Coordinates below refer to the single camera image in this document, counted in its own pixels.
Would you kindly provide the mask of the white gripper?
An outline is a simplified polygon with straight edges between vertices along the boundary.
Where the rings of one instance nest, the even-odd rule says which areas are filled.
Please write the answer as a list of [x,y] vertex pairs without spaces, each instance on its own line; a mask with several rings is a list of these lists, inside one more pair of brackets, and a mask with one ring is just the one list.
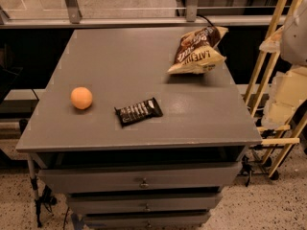
[[262,126],[276,129],[285,125],[306,100],[306,66],[294,65],[286,73],[277,72],[272,79],[269,99],[264,107]]

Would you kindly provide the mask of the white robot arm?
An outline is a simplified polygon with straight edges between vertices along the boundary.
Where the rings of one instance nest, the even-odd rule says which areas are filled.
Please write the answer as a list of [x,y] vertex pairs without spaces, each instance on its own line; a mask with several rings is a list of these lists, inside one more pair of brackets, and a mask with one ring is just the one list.
[[265,53],[279,53],[291,64],[286,73],[277,72],[273,77],[264,107],[262,126],[276,129],[307,100],[307,0],[303,0],[294,14],[263,41],[259,49]]

